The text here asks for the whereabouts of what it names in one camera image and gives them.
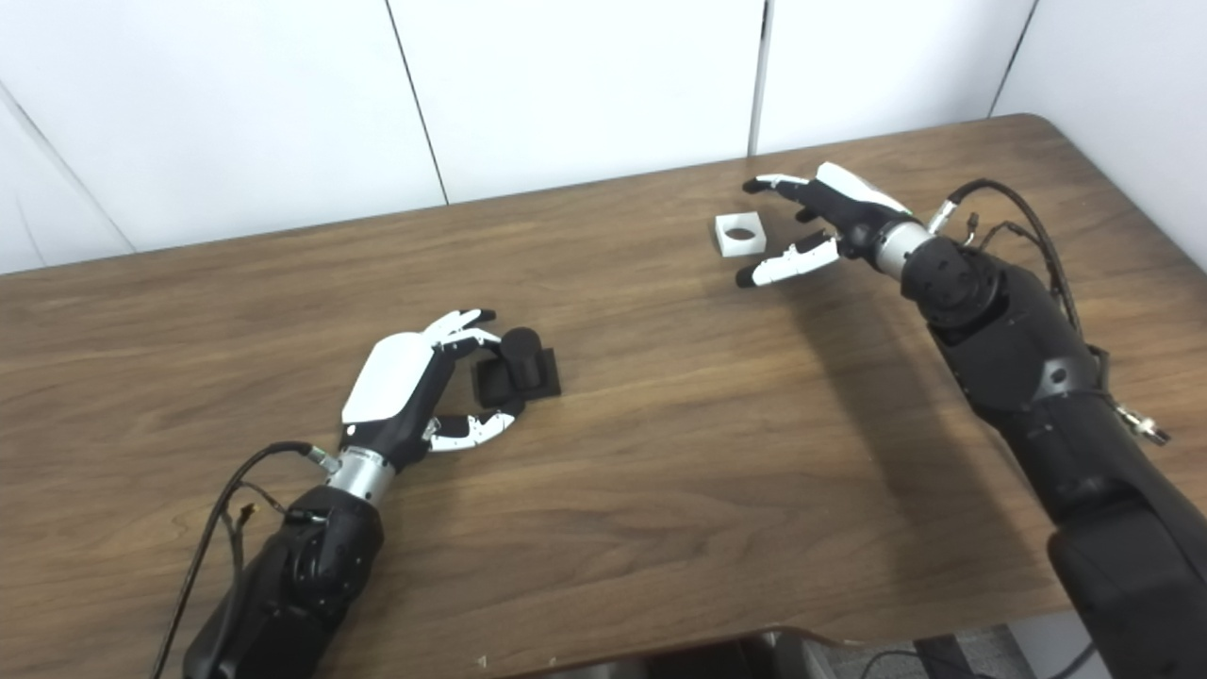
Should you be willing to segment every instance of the black cylinder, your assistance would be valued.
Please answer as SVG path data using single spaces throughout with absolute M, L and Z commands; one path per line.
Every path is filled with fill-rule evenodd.
M 507 364 L 507 375 L 515 390 L 536 390 L 541 386 L 541 336 L 531 327 L 515 327 L 502 336 L 498 353 Z

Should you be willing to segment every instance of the wooden table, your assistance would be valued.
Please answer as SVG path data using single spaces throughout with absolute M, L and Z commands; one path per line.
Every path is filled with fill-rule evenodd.
M 1207 277 L 1056 129 L 998 118 L 4 276 L 0 674 L 145 672 L 231 472 L 272 440 L 332 447 L 373 343 L 459 306 L 536 327 L 565 396 L 395 482 L 325 677 L 490 678 L 764 630 L 910 639 L 1066 607 L 1048 521 L 896 285 L 840 262 L 739 289 L 745 262 L 715 251 L 716 213 L 758 209 L 775 250 L 801 235 L 792 204 L 739 187 L 826 159 L 921 213 L 976 176 L 1021 191 L 1118 397 L 1176 437 L 1148 452 L 1207 509 Z M 455 386 L 447 410 L 472 410 Z M 282 498 L 320 479 L 292 457 L 253 476 Z M 253 523 L 251 550 L 275 520 Z M 220 542 L 179 650 L 228 558 Z

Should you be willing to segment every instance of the black square base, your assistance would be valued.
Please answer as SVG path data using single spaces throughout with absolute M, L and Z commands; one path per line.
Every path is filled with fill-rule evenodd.
M 541 350 L 536 363 L 541 371 L 541 385 L 532 390 L 517 390 L 507 375 L 507 364 L 503 359 L 478 362 L 473 367 L 474 398 L 483 408 L 494 409 L 515 398 L 526 403 L 560 397 L 561 381 L 558 377 L 558 362 L 554 359 L 553 350 Z

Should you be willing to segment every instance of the robotic arm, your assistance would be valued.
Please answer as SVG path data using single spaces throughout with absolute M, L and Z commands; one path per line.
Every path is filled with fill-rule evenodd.
M 498 336 L 472 327 L 494 317 L 451 311 L 373 347 L 344 405 L 340 455 L 305 453 L 326 482 L 284 511 L 280 529 L 238 575 L 185 654 L 187 679 L 314 674 L 368 583 L 384 542 L 378 507 L 393 478 L 427 453 L 494 439 L 524 410 L 515 398 L 478 416 L 433 415 L 457 359 L 478 349 L 500 353 Z
M 1001 434 L 1056 526 L 1049 558 L 1115 679 L 1207 677 L 1207 521 L 1137 446 L 1164 445 L 1151 420 L 1118 404 L 1107 355 L 1080 335 L 1030 270 L 939 235 L 967 193 L 1009 188 L 978 180 L 922 223 L 903 205 L 832 163 L 816 178 L 765 175 L 748 193 L 775 191 L 805 205 L 821 230 L 737 271 L 765 285 L 838 259 L 862 258 L 900 282 L 973 412 Z M 1049 268 L 1063 277 L 1055 252 Z

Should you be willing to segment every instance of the electrical wire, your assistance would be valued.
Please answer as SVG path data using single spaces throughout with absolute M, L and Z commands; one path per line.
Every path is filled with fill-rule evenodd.
M 214 663 L 221 660 L 222 650 L 231 637 L 235 617 L 238 617 L 243 609 L 243 527 L 247 525 L 247 520 L 255 513 L 256 505 L 244 505 L 239 513 L 239 519 L 232 522 L 231 515 L 225 509 L 222 511 L 222 525 L 226 527 L 227 537 L 231 539 L 231 566 L 234 568 L 234 579 L 231 584 L 231 591 L 227 593 L 226 609 L 222 611 L 218 634 L 214 640 L 214 652 L 210 655 L 209 666 L 199 673 L 199 679 L 214 675 Z
M 263 488 L 261 488 L 260 486 L 252 484 L 251 481 L 240 481 L 239 482 L 239 487 L 240 488 L 250 488 L 250 490 L 255 491 L 256 493 L 258 493 L 260 497 L 264 498 L 264 502 L 268 503 L 268 507 L 273 508 L 273 510 L 276 511 L 276 514 L 280 514 L 282 516 L 287 514 L 287 511 L 285 510 L 285 505 L 282 505 L 281 503 L 276 502 L 276 498 L 269 496 L 268 491 L 264 491 Z
M 989 247 L 990 240 L 992 240 L 993 236 L 997 235 L 997 232 L 1002 230 L 1003 228 L 1009 229 L 1010 233 L 1014 233 L 1015 235 L 1021 235 L 1021 236 L 1026 238 L 1027 240 L 1031 240 L 1032 245 L 1034 245 L 1036 247 L 1039 247 L 1040 252 L 1043 251 L 1043 244 L 1039 242 L 1039 239 L 1036 238 L 1030 230 L 1027 230 L 1026 228 L 1022 228 L 1021 226 L 1014 223 L 1013 221 L 1003 221 L 1002 223 L 999 223 L 999 224 L 995 226 L 993 228 L 989 229 L 989 233 L 985 234 L 985 238 L 981 238 L 980 244 L 976 245 L 976 250 L 984 252 L 985 247 Z
M 163 642 L 159 644 L 159 652 L 156 655 L 154 663 L 151 666 L 151 679 L 159 679 L 163 674 L 164 665 L 168 662 L 168 654 L 171 651 L 171 643 L 176 637 L 176 630 L 180 627 L 180 619 L 185 614 L 185 607 L 188 605 L 188 596 L 193 591 L 193 584 L 197 580 L 197 574 L 200 572 L 202 562 L 205 560 L 205 551 L 209 549 L 210 539 L 214 537 L 214 531 L 217 528 L 218 521 L 223 521 L 223 516 L 226 516 L 223 525 L 231 521 L 231 516 L 227 514 L 227 507 L 231 504 L 231 497 L 239 490 L 240 484 L 244 484 L 243 478 L 251 472 L 251 468 L 256 467 L 269 456 L 284 452 L 295 452 L 301 456 L 305 456 L 313 447 L 314 446 L 304 441 L 278 441 L 276 444 L 270 444 L 260 451 L 256 451 L 250 458 L 247 458 L 247 462 L 243 463 L 243 466 L 240 466 L 239 469 L 231 475 L 231 480 L 227 481 L 226 486 L 222 487 L 222 492 L 218 493 L 218 499 L 214 503 L 214 509 L 210 510 L 209 519 L 205 520 L 205 527 L 202 528 L 202 538 L 197 544 L 197 550 L 193 552 L 193 560 L 188 564 L 188 570 L 185 572 L 185 583 L 180 586 L 180 593 L 176 596 L 176 605 L 173 609 L 171 619 L 168 621 L 168 630 L 163 634 Z M 228 531 L 234 533 L 234 527 L 229 527 Z M 235 583 L 239 581 L 238 574 L 241 570 L 243 567 L 240 563 L 239 570 L 235 573 Z
M 1077 673 L 1078 669 L 1081 669 L 1081 667 L 1084 667 L 1085 663 L 1089 662 L 1091 657 L 1094 657 L 1094 654 L 1096 651 L 1097 649 L 1095 649 L 1094 644 L 1090 643 L 1089 645 L 1085 646 L 1085 649 L 1081 650 L 1081 652 L 1077 654 L 1077 656 L 1074 656 L 1073 660 L 1069 661 L 1067 666 L 1065 666 L 1065 669 L 1061 669 L 1060 672 L 1053 674 L 1048 679 L 1069 679 L 1073 674 Z M 859 674 L 859 679 L 868 679 L 868 677 L 871 674 L 871 668 L 875 667 L 877 662 L 890 656 L 912 657 L 916 660 L 926 658 L 929 662 L 938 662 L 939 665 L 945 665 L 966 677 L 972 677 L 974 679 L 997 679 L 992 674 L 981 674 L 979 672 L 970 672 L 967 668 L 961 667 L 941 657 L 934 657 L 926 654 L 920 654 L 917 651 L 905 651 L 896 649 L 880 651 L 879 654 L 871 656 L 871 660 L 868 661 L 868 665 L 863 666 L 863 673 Z
M 1065 314 L 1068 316 L 1069 324 L 1077 330 L 1078 335 L 1081 334 L 1081 318 L 1077 312 L 1077 304 L 1073 302 L 1073 292 L 1068 285 L 1068 276 L 1065 275 L 1065 265 L 1061 264 L 1060 254 L 1056 253 L 1056 245 L 1053 242 L 1051 236 L 1048 234 L 1048 228 L 1039 219 L 1039 215 L 1036 213 L 1031 205 L 1019 194 L 1018 191 L 1010 188 L 1009 186 L 1002 183 L 1001 181 L 995 181 L 992 178 L 974 178 L 968 183 L 964 183 L 960 188 L 956 188 L 947 195 L 947 200 L 952 204 L 958 205 L 964 198 L 968 197 L 974 191 L 981 188 L 991 188 L 998 193 L 1005 195 L 1010 199 L 1019 211 L 1022 212 L 1027 221 L 1031 223 L 1032 230 L 1034 230 L 1037 245 L 1040 253 L 1044 256 L 1044 262 L 1048 264 L 1048 270 L 1051 274 L 1054 287 L 1065 305 Z

